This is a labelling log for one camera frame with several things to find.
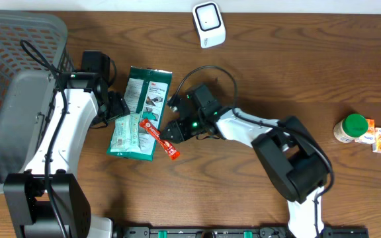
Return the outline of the red nescafe stick sachet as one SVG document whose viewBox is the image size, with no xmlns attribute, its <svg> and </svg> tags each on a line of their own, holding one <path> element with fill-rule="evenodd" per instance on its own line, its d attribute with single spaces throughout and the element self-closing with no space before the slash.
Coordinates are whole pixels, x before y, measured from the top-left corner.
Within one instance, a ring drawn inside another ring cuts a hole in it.
<svg viewBox="0 0 381 238">
<path fill-rule="evenodd" d="M 148 134 L 150 134 L 158 144 L 162 146 L 166 154 L 170 157 L 171 160 L 175 160 L 180 156 L 180 152 L 175 149 L 175 147 L 168 142 L 167 140 L 161 139 L 160 131 L 147 119 L 144 118 L 140 123 L 140 127 L 143 128 Z"/>
</svg>

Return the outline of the light green wipes packet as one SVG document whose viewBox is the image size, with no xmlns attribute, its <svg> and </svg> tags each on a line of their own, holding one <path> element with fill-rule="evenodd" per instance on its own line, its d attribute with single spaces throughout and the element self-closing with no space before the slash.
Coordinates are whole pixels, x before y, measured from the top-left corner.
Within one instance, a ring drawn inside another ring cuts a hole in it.
<svg viewBox="0 0 381 238">
<path fill-rule="evenodd" d="M 131 112 L 127 116 L 116 119 L 110 152 L 141 152 L 138 132 L 140 118 L 141 114 Z"/>
</svg>

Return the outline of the green lid white jar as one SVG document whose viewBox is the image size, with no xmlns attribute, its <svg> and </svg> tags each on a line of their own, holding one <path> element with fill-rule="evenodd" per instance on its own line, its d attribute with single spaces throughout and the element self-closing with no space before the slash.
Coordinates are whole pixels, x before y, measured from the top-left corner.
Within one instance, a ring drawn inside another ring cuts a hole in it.
<svg viewBox="0 0 381 238">
<path fill-rule="evenodd" d="M 350 143 L 368 130 L 366 118 L 360 114 L 350 114 L 333 128 L 333 135 L 342 143 Z"/>
</svg>

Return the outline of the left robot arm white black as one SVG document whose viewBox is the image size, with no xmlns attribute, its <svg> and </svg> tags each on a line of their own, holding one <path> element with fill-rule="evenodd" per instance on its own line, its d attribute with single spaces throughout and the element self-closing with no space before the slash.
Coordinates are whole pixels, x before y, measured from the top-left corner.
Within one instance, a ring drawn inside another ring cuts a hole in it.
<svg viewBox="0 0 381 238">
<path fill-rule="evenodd" d="M 92 121 L 109 112 L 107 75 L 65 72 L 44 138 L 23 173 L 3 192 L 17 237 L 120 237 L 110 218 L 94 216 L 76 176 Z"/>
</svg>

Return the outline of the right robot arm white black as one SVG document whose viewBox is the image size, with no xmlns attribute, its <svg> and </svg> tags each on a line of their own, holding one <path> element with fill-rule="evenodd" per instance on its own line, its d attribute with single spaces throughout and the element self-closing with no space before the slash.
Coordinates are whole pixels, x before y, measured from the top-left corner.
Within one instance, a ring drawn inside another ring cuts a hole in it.
<svg viewBox="0 0 381 238">
<path fill-rule="evenodd" d="M 322 236 L 321 196 L 333 184 L 332 168 L 299 119 L 268 120 L 224 106 L 204 84 L 190 88 L 185 97 L 173 95 L 167 106 L 179 117 L 167 123 L 162 139 L 182 143 L 206 134 L 250 147 L 288 202 L 291 234 Z"/>
</svg>

